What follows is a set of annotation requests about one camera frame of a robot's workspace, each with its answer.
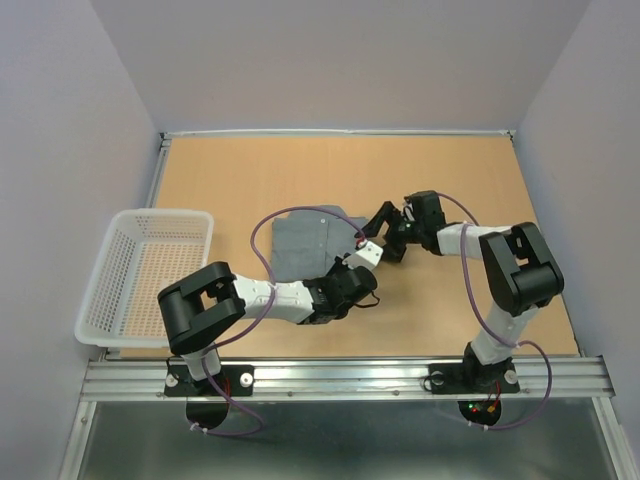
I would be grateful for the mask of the grey long sleeve shirt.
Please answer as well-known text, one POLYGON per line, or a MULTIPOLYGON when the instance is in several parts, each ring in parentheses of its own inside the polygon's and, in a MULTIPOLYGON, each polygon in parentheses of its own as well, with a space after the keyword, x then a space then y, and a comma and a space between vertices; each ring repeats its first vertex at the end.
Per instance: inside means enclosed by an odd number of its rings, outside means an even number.
POLYGON ((319 211, 297 210, 272 223, 271 270, 277 282, 325 276, 336 257, 355 250, 357 231, 319 211))

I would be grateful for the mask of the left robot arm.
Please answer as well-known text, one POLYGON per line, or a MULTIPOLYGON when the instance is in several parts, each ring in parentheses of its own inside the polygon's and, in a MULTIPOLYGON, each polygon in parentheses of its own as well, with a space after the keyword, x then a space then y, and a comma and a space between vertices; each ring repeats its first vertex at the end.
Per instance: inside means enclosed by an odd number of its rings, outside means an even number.
POLYGON ((321 277, 271 284, 235 274, 214 262, 161 290, 157 296, 169 348, 186 364, 180 376, 191 396, 212 395, 221 386, 218 338, 241 319, 278 319, 323 325, 347 316, 375 292, 379 253, 338 257, 321 277))

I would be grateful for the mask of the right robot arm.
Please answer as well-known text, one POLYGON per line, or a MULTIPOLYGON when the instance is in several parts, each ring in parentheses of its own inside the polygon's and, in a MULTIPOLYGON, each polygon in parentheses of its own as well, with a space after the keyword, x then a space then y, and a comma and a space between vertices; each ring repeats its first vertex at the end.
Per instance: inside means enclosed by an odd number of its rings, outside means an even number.
POLYGON ((460 258, 480 331, 465 347, 461 362, 440 376, 446 388, 483 391, 507 383, 514 351, 528 343, 522 337, 525 327, 563 292, 564 276, 536 224, 483 227, 474 216, 449 222, 441 206, 446 197, 428 190, 406 196, 401 208, 386 201, 362 231, 366 238, 382 237, 387 262, 401 262, 410 245, 460 258), (488 314, 481 313, 470 285, 471 259, 484 266, 492 297, 488 314))

